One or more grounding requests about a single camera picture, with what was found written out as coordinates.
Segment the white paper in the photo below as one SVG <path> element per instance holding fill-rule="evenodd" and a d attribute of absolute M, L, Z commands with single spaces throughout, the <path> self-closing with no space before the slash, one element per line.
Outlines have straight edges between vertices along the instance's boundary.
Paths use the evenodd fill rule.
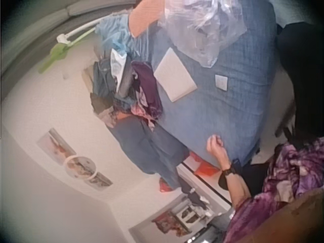
<path fill-rule="evenodd" d="M 154 76 L 172 102 L 197 89 L 197 85 L 172 48 L 169 48 L 162 58 Z"/>

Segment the clear plastic bag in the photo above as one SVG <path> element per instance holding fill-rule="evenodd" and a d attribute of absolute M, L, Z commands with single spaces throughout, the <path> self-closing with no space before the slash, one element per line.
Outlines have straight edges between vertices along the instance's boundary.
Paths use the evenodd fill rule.
<path fill-rule="evenodd" d="M 165 0 L 159 20 L 179 51 L 203 67 L 247 30 L 238 0 Z"/>

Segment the blue quilted blanket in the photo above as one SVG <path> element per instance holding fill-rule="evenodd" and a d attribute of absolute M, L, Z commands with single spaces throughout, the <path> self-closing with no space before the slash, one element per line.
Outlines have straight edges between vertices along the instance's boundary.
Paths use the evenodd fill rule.
<path fill-rule="evenodd" d="M 158 123 L 190 150 L 214 165 L 206 141 L 218 134 L 230 159 L 245 164 L 258 147 L 267 116 L 275 73 L 275 14 L 267 0 L 241 0 L 247 32 L 222 50 L 212 68 L 179 52 L 157 24 L 133 40 L 140 59 L 155 70 L 168 48 L 173 48 L 198 89 L 172 103 L 163 88 L 158 91 L 164 114 Z M 215 85 L 215 75 L 228 77 L 227 91 Z"/>

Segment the denim jeans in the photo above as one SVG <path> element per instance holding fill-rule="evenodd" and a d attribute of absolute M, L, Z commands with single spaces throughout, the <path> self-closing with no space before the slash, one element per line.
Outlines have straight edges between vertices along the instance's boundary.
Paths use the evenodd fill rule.
<path fill-rule="evenodd" d="M 153 132 L 143 119 L 129 116 L 108 128 L 127 157 L 147 174 L 159 173 L 167 184 L 180 187 L 176 166 L 189 156 L 186 146 L 156 124 Z"/>

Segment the purple patterned fabric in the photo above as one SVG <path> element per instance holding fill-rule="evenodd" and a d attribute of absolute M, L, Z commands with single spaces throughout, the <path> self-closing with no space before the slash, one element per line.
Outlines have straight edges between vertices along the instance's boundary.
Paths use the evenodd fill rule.
<path fill-rule="evenodd" d="M 251 233 L 303 193 L 323 186 L 324 137 L 297 151 L 282 146 L 276 161 L 269 165 L 262 193 L 245 200 L 232 218 L 224 243 L 233 243 Z"/>
<path fill-rule="evenodd" d="M 148 104 L 147 113 L 153 119 L 157 119 L 162 114 L 163 109 L 153 70 L 146 62 L 132 61 L 132 67 L 138 75 L 138 80 L 146 97 Z"/>

